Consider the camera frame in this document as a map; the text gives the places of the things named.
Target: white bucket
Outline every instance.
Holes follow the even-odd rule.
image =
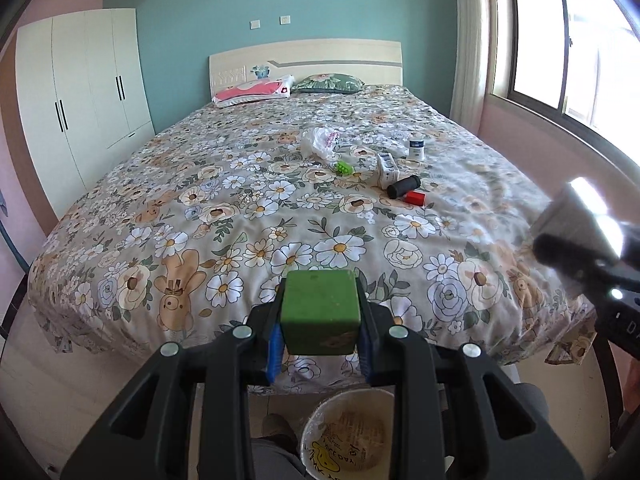
[[[378,388],[342,392],[311,415],[300,459],[316,480],[386,480],[393,426],[393,394]]]

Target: bed sheet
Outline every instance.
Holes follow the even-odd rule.
[[[301,132],[339,133],[355,166],[303,160]],[[426,160],[407,160],[410,133]],[[390,200],[376,153],[418,175],[427,200]],[[28,298],[50,342],[142,361],[162,343],[208,342],[271,301],[294,269],[353,269],[370,300],[431,342],[475,342],[502,364],[572,331],[579,360],[592,306],[570,300],[531,251],[546,196],[505,158],[400,86],[293,94],[217,109],[165,130],[81,198],[31,268]],[[362,380],[357,353],[285,354],[276,392]]]

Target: white wardrobe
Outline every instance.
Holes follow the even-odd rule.
[[[58,218],[155,134],[135,9],[73,12],[18,29],[22,129]]]

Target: black cylinder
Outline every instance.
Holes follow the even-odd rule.
[[[386,194],[391,199],[406,195],[409,191],[420,187],[420,177],[411,175],[386,188]]]

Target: pink pillow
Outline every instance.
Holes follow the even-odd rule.
[[[219,108],[224,108],[264,99],[285,98],[291,95],[293,83],[294,78],[292,75],[286,75],[278,79],[256,79],[217,92],[213,97],[213,102]]]

